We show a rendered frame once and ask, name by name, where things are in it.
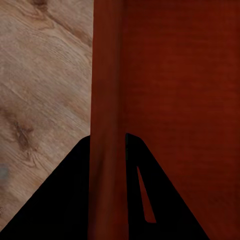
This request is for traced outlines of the storage box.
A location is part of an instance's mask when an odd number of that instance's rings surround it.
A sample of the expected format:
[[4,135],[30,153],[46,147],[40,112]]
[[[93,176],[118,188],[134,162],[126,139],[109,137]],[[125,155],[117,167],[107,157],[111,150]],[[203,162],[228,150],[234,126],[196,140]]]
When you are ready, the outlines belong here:
[[87,240],[129,240],[127,133],[209,240],[240,240],[240,0],[94,0]]

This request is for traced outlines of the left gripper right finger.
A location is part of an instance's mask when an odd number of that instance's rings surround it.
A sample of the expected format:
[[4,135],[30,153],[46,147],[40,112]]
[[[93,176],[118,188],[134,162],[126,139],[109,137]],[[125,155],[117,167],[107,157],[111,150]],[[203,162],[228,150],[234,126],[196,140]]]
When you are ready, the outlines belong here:
[[[129,240],[210,240],[144,141],[125,135]],[[145,220],[139,168],[156,223]]]

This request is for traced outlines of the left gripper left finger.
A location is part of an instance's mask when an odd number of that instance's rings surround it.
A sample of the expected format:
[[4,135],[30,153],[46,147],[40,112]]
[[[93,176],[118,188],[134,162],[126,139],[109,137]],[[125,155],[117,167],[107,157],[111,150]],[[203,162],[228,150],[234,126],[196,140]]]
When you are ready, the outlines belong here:
[[0,240],[88,240],[90,135],[0,232]]

